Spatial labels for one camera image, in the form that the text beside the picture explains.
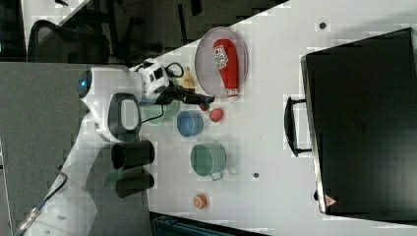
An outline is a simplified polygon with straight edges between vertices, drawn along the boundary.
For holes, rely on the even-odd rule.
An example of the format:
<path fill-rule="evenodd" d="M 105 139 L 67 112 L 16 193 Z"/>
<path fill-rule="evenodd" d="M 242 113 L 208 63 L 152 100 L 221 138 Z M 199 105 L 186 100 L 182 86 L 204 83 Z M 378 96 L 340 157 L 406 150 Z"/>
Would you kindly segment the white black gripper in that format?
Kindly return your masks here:
<path fill-rule="evenodd" d="M 167 66 L 149 58 L 142 64 L 132 69 L 141 79 L 143 87 L 141 104 L 143 105 L 167 105 L 173 98 L 173 78 L 184 76 L 184 68 L 177 62 Z M 187 104 L 207 104 L 214 102 L 213 96 L 189 93 L 185 96 Z"/>

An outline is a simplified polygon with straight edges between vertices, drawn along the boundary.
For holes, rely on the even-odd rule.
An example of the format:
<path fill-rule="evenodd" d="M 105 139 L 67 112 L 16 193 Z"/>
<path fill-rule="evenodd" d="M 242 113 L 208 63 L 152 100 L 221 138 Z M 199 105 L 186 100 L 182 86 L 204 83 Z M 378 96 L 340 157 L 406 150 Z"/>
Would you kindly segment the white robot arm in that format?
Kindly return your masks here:
<path fill-rule="evenodd" d="M 131 128 L 123 124 L 123 102 L 141 107 L 165 105 L 174 100 L 186 104 L 210 104 L 214 98 L 198 94 L 172 80 L 168 67 L 149 58 L 134 69 L 92 67 L 79 80 L 79 99 L 89 112 L 47 196 L 33 208 L 13 236 L 89 236 L 96 204 L 86 190 L 92 166 L 110 144 L 133 142 L 143 120 Z"/>

